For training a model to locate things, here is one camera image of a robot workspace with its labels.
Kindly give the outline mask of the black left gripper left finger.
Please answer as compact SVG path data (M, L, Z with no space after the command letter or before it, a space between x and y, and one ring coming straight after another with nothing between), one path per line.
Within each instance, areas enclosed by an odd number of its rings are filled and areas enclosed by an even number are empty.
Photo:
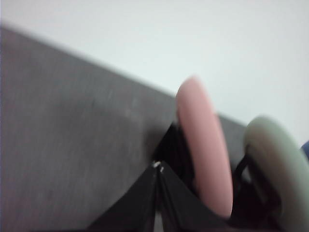
M88 232L152 232L155 224L158 162L87 228Z

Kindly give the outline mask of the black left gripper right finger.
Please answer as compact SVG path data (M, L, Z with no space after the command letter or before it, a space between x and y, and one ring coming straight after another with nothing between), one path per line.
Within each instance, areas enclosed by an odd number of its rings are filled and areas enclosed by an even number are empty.
M165 232L228 232L225 220L207 208L168 165L158 168L158 187Z

